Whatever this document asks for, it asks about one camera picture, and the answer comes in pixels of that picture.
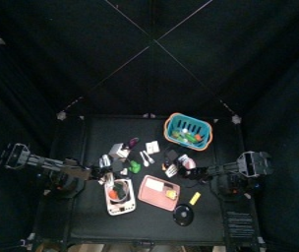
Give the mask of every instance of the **pink tray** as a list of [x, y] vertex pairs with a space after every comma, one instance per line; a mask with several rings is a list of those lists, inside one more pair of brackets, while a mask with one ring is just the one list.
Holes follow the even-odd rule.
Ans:
[[[167, 190], [177, 190], [178, 197], [175, 200], [166, 196]], [[138, 199], [162, 209], [173, 211], [181, 195], [181, 186], [158, 177], [146, 175], [138, 194]]]

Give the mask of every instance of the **plastic basket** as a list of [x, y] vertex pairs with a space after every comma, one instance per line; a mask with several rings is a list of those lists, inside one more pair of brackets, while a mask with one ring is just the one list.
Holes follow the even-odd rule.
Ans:
[[[185, 138], [185, 133], [182, 133], [185, 129], [187, 129], [190, 136], [199, 135], [202, 140], [190, 142]], [[174, 113], [165, 124], [165, 136], [170, 142], [201, 152], [207, 149], [213, 141], [213, 128], [207, 122], [181, 113]]]

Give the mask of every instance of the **black fabric wall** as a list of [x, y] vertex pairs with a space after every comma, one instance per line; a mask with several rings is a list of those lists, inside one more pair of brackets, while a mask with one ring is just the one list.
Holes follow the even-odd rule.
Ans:
[[[30, 144], [48, 155], [54, 133], [51, 107], [11, 54], [0, 48], [0, 156], [10, 143]], [[2, 169], [0, 248], [14, 246], [32, 232], [38, 197], [36, 175]]]
[[[0, 37], [0, 153], [24, 142], [48, 155], [63, 109], [238, 113], [249, 149], [277, 167], [265, 235], [299, 248], [299, 0], [0, 0]], [[27, 176], [0, 173], [0, 246], [31, 232]]]
[[299, 60], [245, 121], [248, 147], [273, 154], [274, 175], [260, 199], [262, 230], [277, 247], [299, 251]]

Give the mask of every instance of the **floor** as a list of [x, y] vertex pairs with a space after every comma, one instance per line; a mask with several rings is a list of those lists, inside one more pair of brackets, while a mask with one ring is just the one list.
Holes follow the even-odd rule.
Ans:
[[[151, 252], [187, 252], [185, 247], [158, 245]], [[105, 244], [82, 244], [72, 246], [68, 252], [130, 252], [127, 245], [111, 245], [110, 248]], [[137, 252], [150, 252], [150, 249], [139, 249]], [[226, 247], [216, 246], [213, 252], [226, 252]]]

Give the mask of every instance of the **white box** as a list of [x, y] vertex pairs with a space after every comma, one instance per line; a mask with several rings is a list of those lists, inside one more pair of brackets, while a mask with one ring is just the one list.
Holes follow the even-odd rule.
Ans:
[[115, 144], [113, 146], [110, 155], [114, 159], [119, 159], [121, 161], [126, 161], [129, 154], [130, 154], [130, 150], [123, 150], [123, 144]]

